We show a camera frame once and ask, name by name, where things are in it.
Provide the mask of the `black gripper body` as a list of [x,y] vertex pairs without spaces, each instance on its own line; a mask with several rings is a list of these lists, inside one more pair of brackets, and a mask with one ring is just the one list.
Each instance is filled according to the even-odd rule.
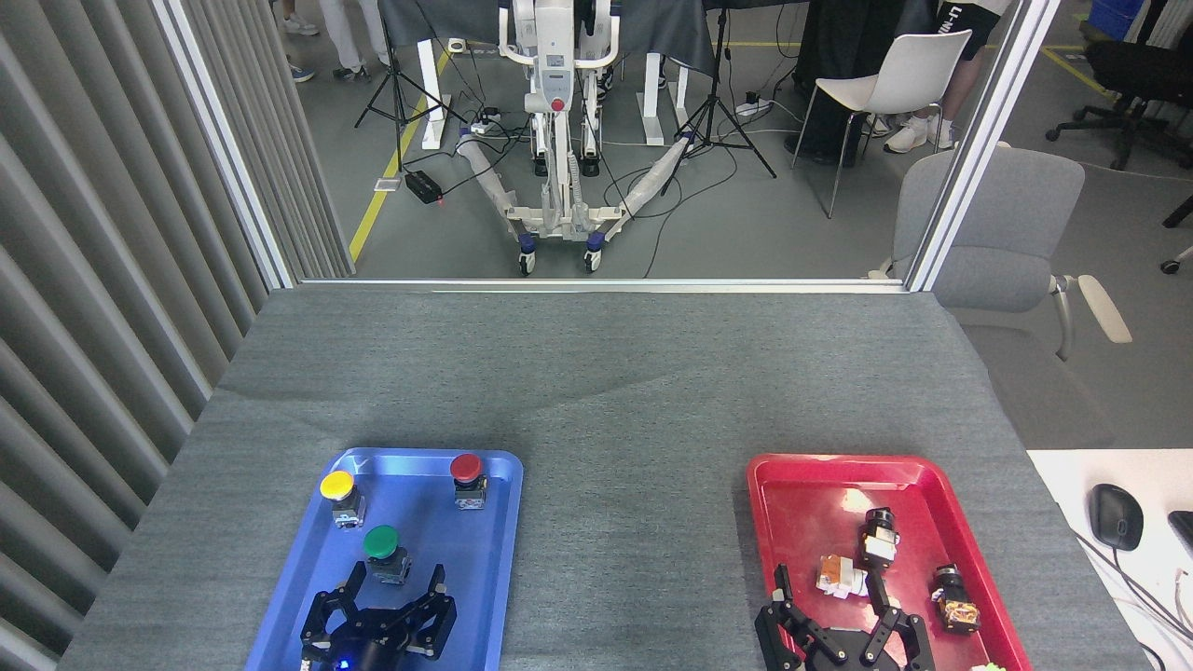
[[302,650],[317,670],[396,670],[404,658],[404,609],[363,609],[369,641],[365,650]]
[[869,633],[828,633],[830,650],[812,640],[805,657],[805,670],[888,670],[889,654],[877,652],[866,658]]

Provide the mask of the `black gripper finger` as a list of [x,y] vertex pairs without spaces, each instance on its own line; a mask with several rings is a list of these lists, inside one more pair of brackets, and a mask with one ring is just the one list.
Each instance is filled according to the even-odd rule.
[[896,633],[902,641],[905,655],[903,670],[933,670],[934,657],[925,618],[916,614],[908,614],[901,607],[895,607],[890,595],[888,595],[880,570],[869,570],[866,586],[869,586],[869,599],[878,621],[871,629],[869,642],[865,644],[860,653],[864,667],[879,667],[878,663],[885,654],[889,638]]
[[457,618],[455,598],[447,593],[445,565],[435,564],[425,595],[402,608],[402,650],[406,654],[438,660]]
[[822,624],[796,607],[789,566],[775,565],[775,589],[768,607],[755,617],[764,667],[830,670],[841,663],[841,647]]
[[[366,562],[357,561],[342,585],[315,595],[301,628],[302,650],[365,650],[369,641],[365,617],[361,607],[356,603],[365,577]],[[328,621],[336,612],[345,617],[345,623],[328,632]]]

